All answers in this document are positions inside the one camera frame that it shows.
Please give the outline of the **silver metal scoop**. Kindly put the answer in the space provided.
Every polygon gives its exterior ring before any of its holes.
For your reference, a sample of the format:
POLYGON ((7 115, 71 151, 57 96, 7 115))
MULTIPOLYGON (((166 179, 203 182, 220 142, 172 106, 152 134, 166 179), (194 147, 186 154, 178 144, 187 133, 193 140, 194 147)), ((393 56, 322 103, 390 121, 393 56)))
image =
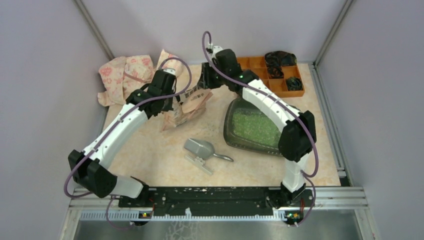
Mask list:
POLYGON ((226 161, 234 162, 234 159, 231 157, 216 153, 213 144, 205 140, 188 138, 183 147, 195 156, 204 160, 211 157, 217 157, 226 161))

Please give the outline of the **pink cat litter bag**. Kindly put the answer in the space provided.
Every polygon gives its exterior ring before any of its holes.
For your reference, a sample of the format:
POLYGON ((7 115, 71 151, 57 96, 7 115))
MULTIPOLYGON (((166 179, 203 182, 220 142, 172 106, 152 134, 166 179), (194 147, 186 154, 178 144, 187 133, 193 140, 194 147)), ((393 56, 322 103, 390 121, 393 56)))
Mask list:
POLYGON ((176 128, 188 121, 194 120, 206 111, 206 103, 213 96, 210 89, 197 85, 202 72, 200 65, 190 67, 192 79, 187 90, 173 98, 172 110, 163 113, 161 131, 176 128))

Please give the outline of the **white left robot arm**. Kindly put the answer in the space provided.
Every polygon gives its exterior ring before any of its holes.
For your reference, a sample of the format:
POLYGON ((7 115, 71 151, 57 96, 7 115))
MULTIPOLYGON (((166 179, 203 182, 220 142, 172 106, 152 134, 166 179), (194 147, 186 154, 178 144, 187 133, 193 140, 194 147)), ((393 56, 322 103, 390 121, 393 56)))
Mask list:
POLYGON ((101 135, 82 151, 68 155, 71 172, 65 180, 74 180, 99 198, 124 196, 138 207, 149 203, 146 184, 130 176, 117 176, 108 169, 131 135, 152 116, 172 106, 176 73, 172 68, 159 69, 151 83, 134 90, 121 111, 101 135))

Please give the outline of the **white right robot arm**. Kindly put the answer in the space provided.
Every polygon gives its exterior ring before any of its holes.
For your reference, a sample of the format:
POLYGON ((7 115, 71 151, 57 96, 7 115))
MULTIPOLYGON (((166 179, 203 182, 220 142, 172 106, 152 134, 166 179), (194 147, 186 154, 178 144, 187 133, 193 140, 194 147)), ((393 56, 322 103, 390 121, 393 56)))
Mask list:
POLYGON ((207 60, 202 65, 204 87, 227 86, 231 92, 258 108, 280 131, 278 150, 285 159, 285 174, 278 200, 287 206, 295 206, 306 188, 306 163, 310 154, 318 154, 314 115, 285 103, 268 89, 257 74, 243 70, 231 49, 212 46, 204 48, 203 53, 207 60))

